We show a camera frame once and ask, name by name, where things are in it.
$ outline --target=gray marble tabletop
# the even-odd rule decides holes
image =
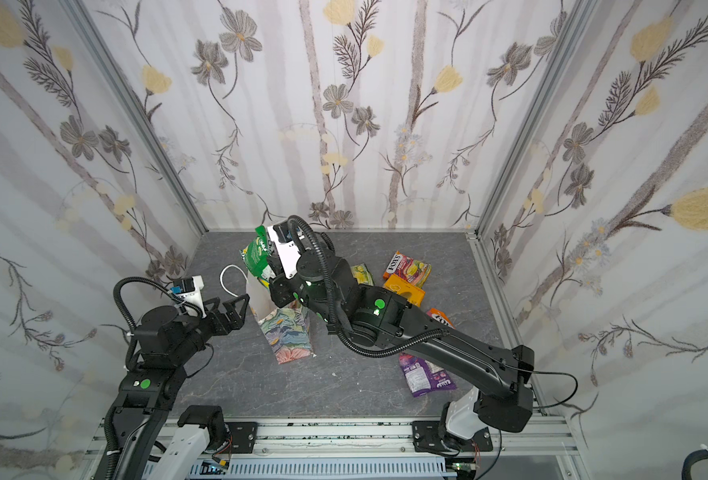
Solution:
[[[501,344],[490,304],[483,291],[474,257],[462,233],[330,232],[338,255],[349,264],[365,263],[382,285],[383,274],[396,250],[432,265],[422,310],[442,310],[455,327],[483,342]],[[203,298],[230,298],[218,277],[228,264],[242,267],[239,251],[253,238],[249,233],[208,233],[189,263],[189,275],[202,275]],[[224,275],[234,293],[244,293],[244,278],[235,269]],[[220,405],[234,416],[437,416],[445,402],[471,388],[451,376],[457,390],[431,392],[413,398],[399,367],[398,356],[368,359],[354,354],[337,337],[328,336],[321,321],[311,322],[315,356],[277,364],[271,347],[252,314],[242,330],[211,340],[215,355],[178,394],[173,416],[189,405]],[[197,353],[186,369],[204,365],[209,350]]]

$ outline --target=floral wallpaper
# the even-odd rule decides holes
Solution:
[[[183,273],[199,235],[158,178],[58,4],[0,2],[0,478],[74,475],[124,376],[114,283]]]
[[[475,226],[572,7],[85,3],[212,229]]]
[[[578,376],[592,477],[678,476],[708,445],[708,1],[596,6],[483,241],[539,368]]]

